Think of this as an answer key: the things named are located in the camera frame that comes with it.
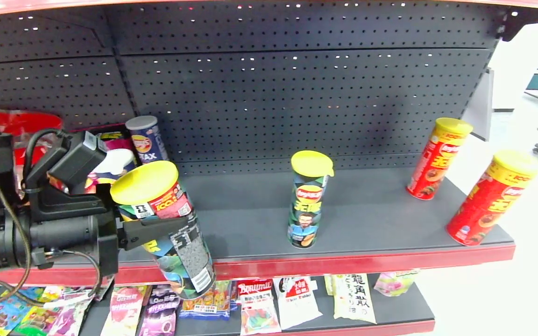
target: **red shelf edge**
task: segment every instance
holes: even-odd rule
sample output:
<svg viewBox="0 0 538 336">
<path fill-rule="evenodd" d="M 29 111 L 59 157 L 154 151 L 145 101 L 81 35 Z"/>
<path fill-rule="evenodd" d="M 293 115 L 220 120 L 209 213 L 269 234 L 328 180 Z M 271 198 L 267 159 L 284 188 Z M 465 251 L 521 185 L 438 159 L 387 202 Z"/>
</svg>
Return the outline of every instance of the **red shelf edge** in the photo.
<svg viewBox="0 0 538 336">
<path fill-rule="evenodd" d="M 312 259 L 267 259 L 243 262 L 215 262 L 218 280 L 271 278 L 279 276 L 346 273 L 380 273 L 412 268 L 441 268 L 450 266 L 469 266 L 485 262 L 506 261 L 514 257 L 515 244 L 498 246 L 479 246 L 460 248 L 450 251 L 428 251 L 381 255 L 320 257 Z M 0 272 L 0 280 L 15 284 L 23 270 Z M 27 285 L 66 285 L 90 286 L 94 283 L 93 268 L 49 268 L 32 270 Z M 165 283 L 160 270 L 154 262 L 140 266 L 120 266 L 115 276 L 119 285 L 141 283 Z"/>
</svg>

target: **green chip can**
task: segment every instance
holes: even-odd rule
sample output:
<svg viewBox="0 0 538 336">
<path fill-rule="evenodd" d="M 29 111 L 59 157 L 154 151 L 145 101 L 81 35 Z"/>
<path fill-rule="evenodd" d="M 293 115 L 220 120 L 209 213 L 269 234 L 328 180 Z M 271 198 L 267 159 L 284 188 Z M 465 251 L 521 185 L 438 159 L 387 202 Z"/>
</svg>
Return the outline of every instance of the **green chip can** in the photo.
<svg viewBox="0 0 538 336">
<path fill-rule="evenodd" d="M 314 245 L 321 220 L 321 206 L 327 181 L 333 176 L 333 162 L 316 151 L 299 151 L 292 156 L 294 185 L 288 221 L 288 239 L 298 248 Z"/>
</svg>

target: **pegboard panel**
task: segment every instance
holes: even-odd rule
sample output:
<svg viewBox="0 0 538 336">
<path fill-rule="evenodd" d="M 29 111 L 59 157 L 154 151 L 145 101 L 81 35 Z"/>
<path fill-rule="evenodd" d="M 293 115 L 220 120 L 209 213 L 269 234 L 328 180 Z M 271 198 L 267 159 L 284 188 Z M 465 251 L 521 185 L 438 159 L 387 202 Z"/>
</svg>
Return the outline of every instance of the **pegboard panel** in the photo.
<svg viewBox="0 0 538 336">
<path fill-rule="evenodd" d="M 111 55 L 96 34 L 106 24 L 100 7 L 0 15 L 0 62 Z"/>
<path fill-rule="evenodd" d="M 134 117 L 113 57 L 2 63 L 0 108 L 55 113 L 68 130 Z"/>
<path fill-rule="evenodd" d="M 495 45 L 504 7 L 437 1 L 163 2 L 109 7 L 123 55 Z"/>
<path fill-rule="evenodd" d="M 418 154 L 408 155 L 363 155 L 333 157 L 333 167 L 340 169 L 413 167 L 418 161 Z M 290 172 L 290 158 L 238 160 L 215 162 L 182 162 L 178 164 L 182 175 L 221 175 Z"/>
<path fill-rule="evenodd" d="M 460 117 L 487 49 L 379 49 L 124 57 L 141 114 L 177 162 L 419 153 Z"/>
</svg>

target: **yellow lid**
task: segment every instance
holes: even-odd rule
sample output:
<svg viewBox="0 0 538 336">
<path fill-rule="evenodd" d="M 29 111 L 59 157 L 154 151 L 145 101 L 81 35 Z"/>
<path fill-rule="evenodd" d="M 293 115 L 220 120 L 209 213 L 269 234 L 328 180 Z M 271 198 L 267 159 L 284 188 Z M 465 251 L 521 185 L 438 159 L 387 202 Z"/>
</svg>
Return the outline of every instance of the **yellow lid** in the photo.
<svg viewBox="0 0 538 336">
<path fill-rule="evenodd" d="M 155 161 L 128 172 L 111 186 L 111 198 L 123 205 L 152 201 L 177 182 L 177 167 L 170 161 Z"/>
<path fill-rule="evenodd" d="M 472 125 L 460 119 L 437 118 L 435 124 L 447 132 L 456 134 L 470 134 L 472 132 Z"/>
<path fill-rule="evenodd" d="M 512 170 L 512 172 L 534 176 L 538 171 L 538 162 L 532 156 L 519 152 L 505 149 L 493 155 L 493 161 L 500 166 Z"/>
<path fill-rule="evenodd" d="M 309 178 L 333 176 L 333 161 L 323 153 L 299 151 L 292 156 L 292 168 L 300 175 Z"/>
</svg>

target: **shelf bracket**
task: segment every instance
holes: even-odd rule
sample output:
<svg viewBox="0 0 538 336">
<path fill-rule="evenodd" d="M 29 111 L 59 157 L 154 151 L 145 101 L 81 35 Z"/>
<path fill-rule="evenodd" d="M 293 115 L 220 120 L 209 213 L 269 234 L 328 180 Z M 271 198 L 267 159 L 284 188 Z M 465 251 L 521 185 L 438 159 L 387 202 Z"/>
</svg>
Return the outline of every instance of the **shelf bracket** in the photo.
<svg viewBox="0 0 538 336">
<path fill-rule="evenodd" d="M 538 23 L 538 8 L 510 7 L 497 37 L 502 41 L 512 41 L 525 25 L 531 23 Z"/>
</svg>

